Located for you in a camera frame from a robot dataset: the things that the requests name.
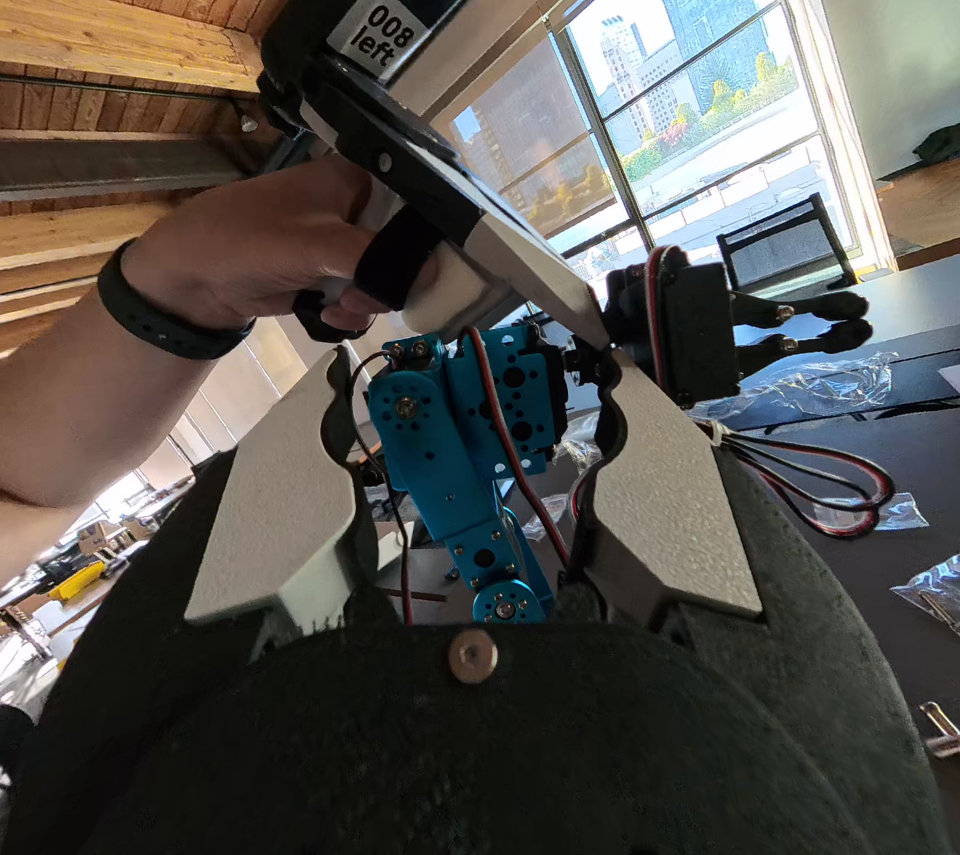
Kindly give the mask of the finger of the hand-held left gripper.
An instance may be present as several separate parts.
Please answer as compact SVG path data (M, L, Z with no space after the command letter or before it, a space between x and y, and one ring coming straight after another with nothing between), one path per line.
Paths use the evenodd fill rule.
M594 290L537 233L503 213L484 211L463 253L593 349L611 345Z

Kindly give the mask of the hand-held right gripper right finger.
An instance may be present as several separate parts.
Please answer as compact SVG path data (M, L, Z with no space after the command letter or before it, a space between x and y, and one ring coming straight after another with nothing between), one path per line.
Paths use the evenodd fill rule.
M714 446L624 352L609 361L613 439L583 497L586 575L645 627L677 603L755 619L762 600Z

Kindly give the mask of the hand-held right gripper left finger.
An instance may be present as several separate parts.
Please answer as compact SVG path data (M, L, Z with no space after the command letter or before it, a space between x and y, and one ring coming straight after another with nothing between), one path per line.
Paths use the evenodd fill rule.
M184 618L277 612L300 634L345 621L378 536L349 465L356 441L345 347L323 354L238 444Z

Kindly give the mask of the blue toy robot arm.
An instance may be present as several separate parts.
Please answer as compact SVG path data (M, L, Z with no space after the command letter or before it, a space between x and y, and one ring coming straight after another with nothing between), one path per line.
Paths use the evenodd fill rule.
M611 352L624 352L686 415L699 403L735 396L744 376L777 360L845 352L872 335L868 302L849 287L803 299L763 299L731 289L722 264L692 264L675 245L654 249L645 264L612 272L606 285L602 319L611 345L603 352L579 337L563 352L532 324L465 330L453 352L438 333L383 347L390 362L371 381L367 405L390 484L411 497L429 536L449 550L474 593L475 621L530 625L558 607L559 590L503 506L503 479L515 481L540 518L563 580L591 584L606 602L584 568L581 515L597 466L612 449L613 418L603 412L613 380ZM594 383L602 399L599 461L568 497L571 547L529 480L546 471L568 427L567 373ZM868 534L876 510L894 494L892 478L861 456L776 441L764 452L762 442L719 421L691 420L714 446L718 469L715 452L730 456L735 470L753 472L800 520L829 537ZM748 557L747 498L722 482ZM853 509L868 511L870 521L852 528L819 525L811 505L832 497L855 499Z

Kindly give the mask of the person's left forearm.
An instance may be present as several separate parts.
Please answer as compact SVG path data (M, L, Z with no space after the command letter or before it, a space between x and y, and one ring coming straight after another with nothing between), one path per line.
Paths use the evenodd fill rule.
M2 361L2 582L156 451L215 365L136 338L96 292Z

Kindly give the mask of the dark grey desk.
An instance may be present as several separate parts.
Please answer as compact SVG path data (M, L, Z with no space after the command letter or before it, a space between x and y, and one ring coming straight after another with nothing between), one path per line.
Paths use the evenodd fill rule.
M901 689L834 573L754 482L746 546L762 613L670 604L651 626L560 579L530 624L478 621L499 667L401 747L363 853L950 853Z

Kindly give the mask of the person's left hand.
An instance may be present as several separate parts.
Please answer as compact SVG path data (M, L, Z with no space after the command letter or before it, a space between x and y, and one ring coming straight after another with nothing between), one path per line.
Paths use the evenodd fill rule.
M388 312L353 284L375 237L356 223L372 189L372 177L340 156L210 189L138 237L122 273L156 309L210 330L292 314L297 293L339 278L347 285L321 318L364 329Z

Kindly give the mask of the black ceiling pipe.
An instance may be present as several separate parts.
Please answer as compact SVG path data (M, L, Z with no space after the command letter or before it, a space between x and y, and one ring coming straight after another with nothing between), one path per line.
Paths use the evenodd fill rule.
M310 129L300 129L294 135L280 136L266 160L259 166L256 175L262 177L306 164L312 160L311 153L316 142L316 134Z

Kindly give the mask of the large clear plastic wrap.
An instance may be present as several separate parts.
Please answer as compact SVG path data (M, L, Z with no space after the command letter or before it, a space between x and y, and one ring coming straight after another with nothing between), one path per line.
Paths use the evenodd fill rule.
M893 386L896 352L868 357L807 362L798 371L764 376L736 396L702 402L687 414L732 426L735 421L761 423L774 417L838 417L877 409Z

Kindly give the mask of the black wristband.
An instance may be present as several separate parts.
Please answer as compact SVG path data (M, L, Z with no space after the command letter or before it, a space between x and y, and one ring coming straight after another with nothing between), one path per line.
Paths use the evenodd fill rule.
M210 329L155 306L134 289L123 273L123 258L134 239L121 243L101 267L97 293L102 308L138 341L169 355L197 362L216 362L246 341L257 321L242 329Z

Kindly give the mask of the yellow box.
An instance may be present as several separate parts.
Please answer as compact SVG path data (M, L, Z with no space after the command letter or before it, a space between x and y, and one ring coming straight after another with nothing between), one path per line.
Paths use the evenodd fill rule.
M65 604L83 593L86 589L101 579L106 571L106 563L100 559L86 565L76 573L72 573L49 593L51 601Z

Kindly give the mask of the light wooden table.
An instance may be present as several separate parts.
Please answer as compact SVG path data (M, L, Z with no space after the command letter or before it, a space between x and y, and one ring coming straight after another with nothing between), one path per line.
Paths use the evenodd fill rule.
M114 583L147 544L134 541L113 557L89 557L72 573L45 574L2 596L2 702L11 704L18 697L15 685L29 670L44 673L63 666ZM77 597L66 603L49 598L52 588L98 560L105 563L105 571Z

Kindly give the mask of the black chair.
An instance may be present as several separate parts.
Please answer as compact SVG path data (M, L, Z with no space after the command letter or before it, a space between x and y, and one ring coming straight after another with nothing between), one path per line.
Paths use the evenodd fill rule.
M858 285L819 192L716 237L731 288L745 295Z

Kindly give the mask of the metal cross wrench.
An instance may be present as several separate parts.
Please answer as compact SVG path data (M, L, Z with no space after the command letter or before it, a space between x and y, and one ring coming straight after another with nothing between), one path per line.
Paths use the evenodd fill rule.
M918 705L918 710L925 716L937 734L925 739L926 750L929 755L938 760L949 760L959 757L959 727L936 701L927 701Z

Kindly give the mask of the wooden side counter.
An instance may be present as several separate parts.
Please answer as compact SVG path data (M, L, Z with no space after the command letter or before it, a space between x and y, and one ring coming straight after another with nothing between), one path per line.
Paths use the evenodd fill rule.
M959 254L959 159L904 170L877 190L900 271Z

